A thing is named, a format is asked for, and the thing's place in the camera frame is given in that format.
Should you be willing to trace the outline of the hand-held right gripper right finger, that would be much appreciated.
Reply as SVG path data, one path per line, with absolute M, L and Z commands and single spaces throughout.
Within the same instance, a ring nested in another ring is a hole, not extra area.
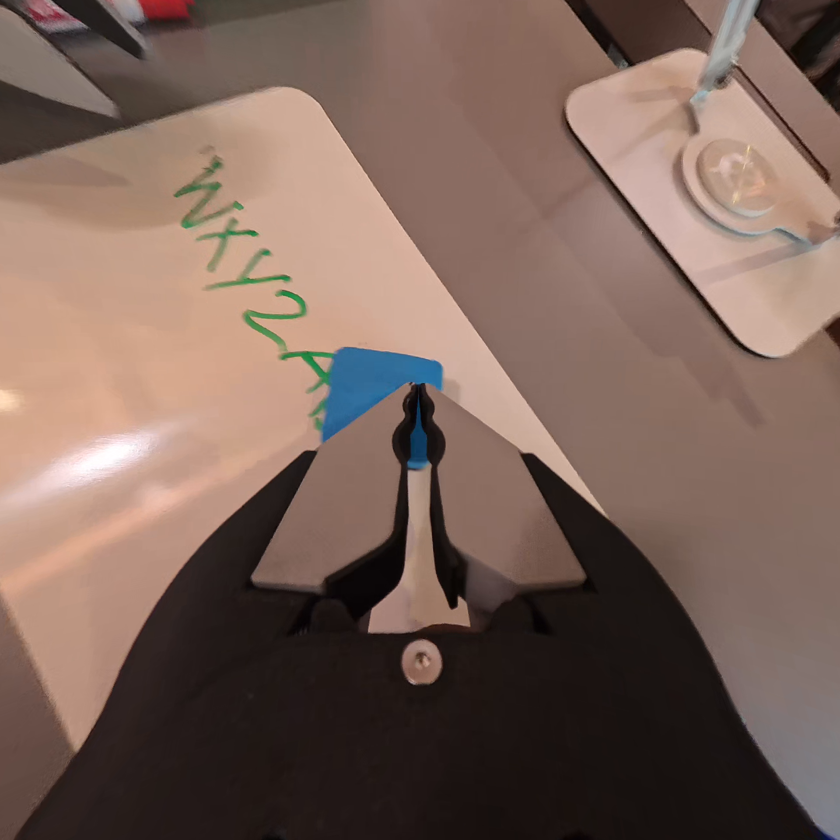
M 585 572 L 517 446 L 431 385 L 418 387 L 418 413 L 447 603 L 495 611 L 519 595 L 582 585 Z

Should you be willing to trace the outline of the white metal stand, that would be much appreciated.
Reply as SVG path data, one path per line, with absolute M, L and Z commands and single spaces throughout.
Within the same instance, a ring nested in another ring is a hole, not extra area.
M 744 348 L 791 354 L 837 319 L 838 179 L 739 68 L 759 2 L 572 91 L 574 137 Z

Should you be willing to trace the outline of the red dry erase marker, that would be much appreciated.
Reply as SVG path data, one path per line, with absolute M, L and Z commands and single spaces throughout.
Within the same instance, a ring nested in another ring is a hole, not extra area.
M 143 25 L 147 17 L 138 1 L 108 1 L 126 21 L 133 26 Z M 86 30 L 88 27 L 51 1 L 23 1 L 26 15 L 43 31 L 50 34 L 67 34 Z

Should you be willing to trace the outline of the white whiteboard sheet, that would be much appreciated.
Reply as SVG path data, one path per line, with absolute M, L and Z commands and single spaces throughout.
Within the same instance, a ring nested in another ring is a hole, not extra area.
M 275 87 L 2 164 L 2 597 L 70 750 L 196 548 L 319 442 L 342 347 L 595 498 L 322 106 Z

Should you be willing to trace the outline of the blue whiteboard eraser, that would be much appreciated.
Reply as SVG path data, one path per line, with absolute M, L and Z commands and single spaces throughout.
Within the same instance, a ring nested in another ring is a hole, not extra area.
M 332 359 L 331 382 L 318 459 L 333 468 L 385 465 L 388 475 L 428 466 L 427 435 L 403 403 L 413 384 L 444 384 L 444 367 L 403 353 L 341 348 Z

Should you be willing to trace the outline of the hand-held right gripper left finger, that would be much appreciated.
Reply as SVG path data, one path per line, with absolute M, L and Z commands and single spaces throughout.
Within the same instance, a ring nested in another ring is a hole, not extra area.
M 406 383 L 316 450 L 251 581 L 341 602 L 359 620 L 403 576 L 417 386 Z

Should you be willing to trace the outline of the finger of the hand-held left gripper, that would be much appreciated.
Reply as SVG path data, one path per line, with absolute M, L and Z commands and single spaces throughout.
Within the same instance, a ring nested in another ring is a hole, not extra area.
M 1 82 L 38 97 L 110 118 L 116 104 L 22 13 L 1 8 Z
M 144 59 L 148 46 L 141 32 L 108 1 L 53 1 L 62 11 L 82 22 L 134 58 Z

